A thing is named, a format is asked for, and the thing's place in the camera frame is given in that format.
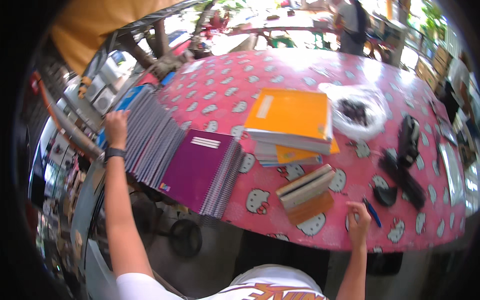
stack of notebooks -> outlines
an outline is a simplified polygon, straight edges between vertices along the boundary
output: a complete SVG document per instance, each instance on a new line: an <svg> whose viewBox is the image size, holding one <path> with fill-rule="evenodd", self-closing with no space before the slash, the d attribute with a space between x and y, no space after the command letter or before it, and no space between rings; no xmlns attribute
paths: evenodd
<svg viewBox="0 0 480 300"><path fill-rule="evenodd" d="M116 110L130 109L125 170L138 182L205 216L221 218L243 160L234 136L187 134L153 88L133 88ZM104 134L99 145L106 147Z"/></svg>
<svg viewBox="0 0 480 300"><path fill-rule="evenodd" d="M334 176L335 171L326 164L276 191L290 223L301 224L333 206L328 186Z"/></svg>
<svg viewBox="0 0 480 300"><path fill-rule="evenodd" d="M319 164L338 153L326 94L262 89L245 122L257 141L255 156L264 167Z"/></svg>

hand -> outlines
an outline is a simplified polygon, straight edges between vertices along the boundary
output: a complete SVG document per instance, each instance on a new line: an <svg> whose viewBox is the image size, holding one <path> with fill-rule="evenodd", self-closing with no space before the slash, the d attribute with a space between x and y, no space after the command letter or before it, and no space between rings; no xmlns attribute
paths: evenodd
<svg viewBox="0 0 480 300"><path fill-rule="evenodd" d="M368 227L372 217L367 211L364 203L347 202L348 206L348 236L352 243L352 249L357 250L367 246ZM359 215L359 220L355 219L355 214Z"/></svg>
<svg viewBox="0 0 480 300"><path fill-rule="evenodd" d="M105 116L105 136L111 148L125 150L127 144L127 118L130 111L109 112Z"/></svg>

tarp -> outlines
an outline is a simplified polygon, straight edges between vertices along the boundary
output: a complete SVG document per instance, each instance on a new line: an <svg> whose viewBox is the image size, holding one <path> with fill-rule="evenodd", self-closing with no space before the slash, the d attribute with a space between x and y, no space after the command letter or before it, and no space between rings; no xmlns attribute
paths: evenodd
<svg viewBox="0 0 480 300"><path fill-rule="evenodd" d="M77 74L84 74L89 66L84 74L89 76L103 65L117 35L202 1L71 0L56 18L50 34L67 64Z"/></svg>

white t-shirt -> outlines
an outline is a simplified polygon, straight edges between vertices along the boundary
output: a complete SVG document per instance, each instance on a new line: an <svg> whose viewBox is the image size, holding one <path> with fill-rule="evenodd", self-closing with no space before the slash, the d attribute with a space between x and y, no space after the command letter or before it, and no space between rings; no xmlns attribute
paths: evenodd
<svg viewBox="0 0 480 300"><path fill-rule="evenodd" d="M181 300L145 274L120 275L117 286L122 300ZM258 298L260 295L263 295L262 299L269 300L325 299L320 287L306 273L291 267L265 264L238 275L230 286L203 300L242 300Z"/></svg>
<svg viewBox="0 0 480 300"><path fill-rule="evenodd" d="M455 92L455 100L458 105L462 107L465 104L462 94L460 93L462 82L467 86L467 90L468 83L470 82L470 73L463 61L458 58L452 60L447 78Z"/></svg>
<svg viewBox="0 0 480 300"><path fill-rule="evenodd" d="M359 21L357 20L357 8L353 4L343 3L338 9L338 14L345 22L345 28L351 32L358 32Z"/></svg>

purple notebook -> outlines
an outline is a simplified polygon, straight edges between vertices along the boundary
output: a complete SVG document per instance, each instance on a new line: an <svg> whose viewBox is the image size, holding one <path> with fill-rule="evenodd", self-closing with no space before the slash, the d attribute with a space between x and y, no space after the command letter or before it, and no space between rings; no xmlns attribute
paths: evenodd
<svg viewBox="0 0 480 300"><path fill-rule="evenodd" d="M190 130L178 147L158 189L199 214L209 214L220 169L238 143L232 135Z"/></svg>

